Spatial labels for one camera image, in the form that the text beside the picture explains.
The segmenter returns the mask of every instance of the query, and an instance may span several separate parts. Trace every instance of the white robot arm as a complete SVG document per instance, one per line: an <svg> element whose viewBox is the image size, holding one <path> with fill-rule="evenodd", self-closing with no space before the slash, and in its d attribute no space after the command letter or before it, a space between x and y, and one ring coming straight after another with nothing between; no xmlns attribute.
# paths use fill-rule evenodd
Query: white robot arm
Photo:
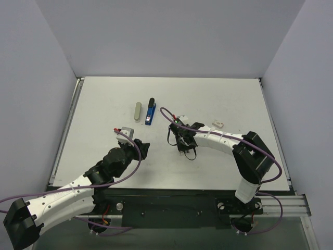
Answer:
<svg viewBox="0 0 333 250"><path fill-rule="evenodd" d="M144 160L150 146L139 139L132 141L133 129L122 128L119 131L130 140L118 134L120 147L112 148L103 160L76 180L59 188L65 191L56 190L26 202L21 198L12 203L4 226L14 250L30 246L40 235L63 221L93 210L104 209L103 190L114 182L114 178L121 176L132 160L139 160L137 149Z"/></svg>
<svg viewBox="0 0 333 250"><path fill-rule="evenodd" d="M220 135L216 135L213 133L214 128L205 126L202 123L195 122L192 126L185 124L181 120L184 117L174 119L175 123L169 126L169 129L176 137L175 145L177 145L178 151L184 153L190 149L195 151L195 148L199 146L213 148L233 156L242 176L235 196L245 204L250 202L259 190L262 178L269 171L273 162L267 156L248 147L245 143L227 137L248 141L274 157L260 137L254 132L241 135L218 131ZM181 128L178 125L190 128L190 130Z"/></svg>

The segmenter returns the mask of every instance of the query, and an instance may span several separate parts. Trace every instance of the gray object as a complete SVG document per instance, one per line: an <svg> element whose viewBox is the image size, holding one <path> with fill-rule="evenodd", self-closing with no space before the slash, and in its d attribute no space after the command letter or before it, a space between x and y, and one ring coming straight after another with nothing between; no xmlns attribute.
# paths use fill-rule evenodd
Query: gray object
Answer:
<svg viewBox="0 0 333 250"><path fill-rule="evenodd" d="M142 106L142 104L139 103L139 102L137 102L136 105L135 105L134 120L135 120L136 122L139 122L139 121L140 121L141 106Z"/></svg>

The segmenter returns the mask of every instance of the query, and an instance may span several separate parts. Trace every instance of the white table surface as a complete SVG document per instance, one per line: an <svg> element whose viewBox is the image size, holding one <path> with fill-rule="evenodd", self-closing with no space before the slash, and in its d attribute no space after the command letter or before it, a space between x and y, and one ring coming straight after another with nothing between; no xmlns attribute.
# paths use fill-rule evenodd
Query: white table surface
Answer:
<svg viewBox="0 0 333 250"><path fill-rule="evenodd" d="M151 126L145 125L149 99L157 108ZM134 121L136 102L142 103L140 122ZM86 77L62 152L54 186L76 179L117 147L113 128L130 127L134 138L151 143L148 156L131 178L118 188L235 190L241 175L232 156L210 148L197 148L190 161L167 143L169 122L159 108L187 115L208 126L214 119L223 131L254 131L282 165L261 87L256 79ZM123 173L136 166L133 161ZM266 174L278 174L273 165ZM261 190L289 190L286 175L264 184Z"/></svg>

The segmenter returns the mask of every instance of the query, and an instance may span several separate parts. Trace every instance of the red cable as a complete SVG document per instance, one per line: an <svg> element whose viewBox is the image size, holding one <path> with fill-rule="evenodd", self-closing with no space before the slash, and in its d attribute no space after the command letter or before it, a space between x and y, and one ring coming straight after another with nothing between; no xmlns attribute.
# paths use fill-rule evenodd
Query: red cable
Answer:
<svg viewBox="0 0 333 250"><path fill-rule="evenodd" d="M108 208L106 209L106 211L102 215L102 221L104 221L106 224L108 224L108 222L104 219L104 215L106 215L108 213L109 209L110 209L110 205L108 205Z"/></svg>

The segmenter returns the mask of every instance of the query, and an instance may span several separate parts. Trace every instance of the purple cable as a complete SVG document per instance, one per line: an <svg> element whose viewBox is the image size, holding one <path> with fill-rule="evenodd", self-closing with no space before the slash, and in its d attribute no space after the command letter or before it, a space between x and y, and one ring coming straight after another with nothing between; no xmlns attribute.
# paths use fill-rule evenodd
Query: purple cable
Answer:
<svg viewBox="0 0 333 250"><path fill-rule="evenodd" d="M137 163L137 166L136 168L128 175L126 176L125 178L119 180L119 181L116 181L116 182L113 182L113 183L108 183L108 184L102 184L102 185L90 185L90 186L75 186L73 188L66 188L66 189L57 189L57 190L52 190L52 191L46 191L46 192L41 192L41 193L31 193L31 194L20 194L20 195L14 195L14 196L11 196L11 197L8 197L8 198L5 198L5 199L2 199L0 200L0 203L2 202L6 202L6 201L9 201L11 199L17 199L17 198L23 198L23 197L29 197L29 196L41 196L41 195L46 195L46 194L54 194L54 193L60 193L60 192L64 192L64 191L71 191L73 189L91 189L91 188L94 188L94 189L97 189L97 188L107 188L109 186L113 186L113 185L116 185L120 182L123 182L125 180L127 180L128 178L130 178L133 174L135 174L135 172L138 170L139 166L140 166L140 163L141 163L141 152L140 152L140 149L138 148L138 146L135 144L135 142L130 139L127 135L119 132L119 131L114 131L116 134L120 134L121 136L125 137L126 139L128 139L135 147L135 149L137 150L138 154L139 154L139 161Z"/></svg>
<svg viewBox="0 0 333 250"><path fill-rule="evenodd" d="M172 124L175 124L176 126L182 128L182 129L186 129L186 130L189 130L189 131L193 131L193 132L196 132L196 133L203 133L203 134L208 134L208 131L201 131L201 130L196 130L196 129L191 129L191 128L188 128L188 127L185 127L185 126L182 126L182 125L179 125L177 124L176 122L174 122L173 120L171 120L169 117L166 116L166 114L163 112L163 110L165 110L166 112L168 112L171 116L173 116L173 114L168 111L166 108L164 107L161 107L160 108L160 112L162 113L162 115L169 121L171 122ZM237 141L240 141L240 142L243 142L249 146L251 146L253 149L259 151L260 153L264 154L265 156L267 156L270 160L272 160L275 165L278 167L279 169L279 174L274 177L274 178L271 178L269 180L265 180L265 181L262 181L261 184L264 184L264 183L268 183L268 182L272 182L272 181L275 181L277 180L278 178L280 178L280 176L282 175L282 167L280 166L280 164L276 161L276 159L274 159L273 156L271 156L269 153L267 153L266 151L262 150L261 148L253 145L252 143L248 142L248 141L245 141L243 139L240 139L240 138L237 138L237 137L234 137L234 136L231 136L231 135L226 135L226 134L220 134L220 133L217 133L217 132L210 132L211 134L215 134L215 135L218 135L218 136L222 136L222 137L225 137L225 138L229 138L229 139L233 139L233 140L237 140Z"/></svg>
<svg viewBox="0 0 333 250"><path fill-rule="evenodd" d="M269 232L269 231L273 230L274 228L276 228L276 227L281 223L281 221L282 221L283 208L282 208L282 204L281 204L280 200L279 200L277 197L275 197L274 195L269 194L269 193L257 192L257 194L259 194L259 195L265 195L265 196L270 196L270 197L276 199L277 202L279 202L280 209L281 209L280 217L279 217L279 219L277 220L277 222L276 222L274 225L272 225L271 227L269 227L269 228L267 228L267 229L264 229L264 230L261 230L261 231L256 231L256 232L248 232L248 233L245 233L245 232L239 231L239 230L235 227L235 225L233 225L234 229L238 230L238 231L239 231L240 233L242 233L242 234L246 234L246 235L254 235L254 234L260 234L260 233L266 233L266 232Z"/></svg>
<svg viewBox="0 0 333 250"><path fill-rule="evenodd" d="M91 225L95 225L97 227L101 227L101 228L108 228L108 229L124 229L124 230L130 230L132 229L131 227L126 227L126 228L123 228L123 227L113 227L113 226L106 226L106 225L102 225L102 224L98 224L98 223L95 223L95 222L92 222L88 219L84 219L84 218L79 218L79 217L74 217L74 219L76 220L81 220L81 221L84 221L84 222L87 222Z"/></svg>

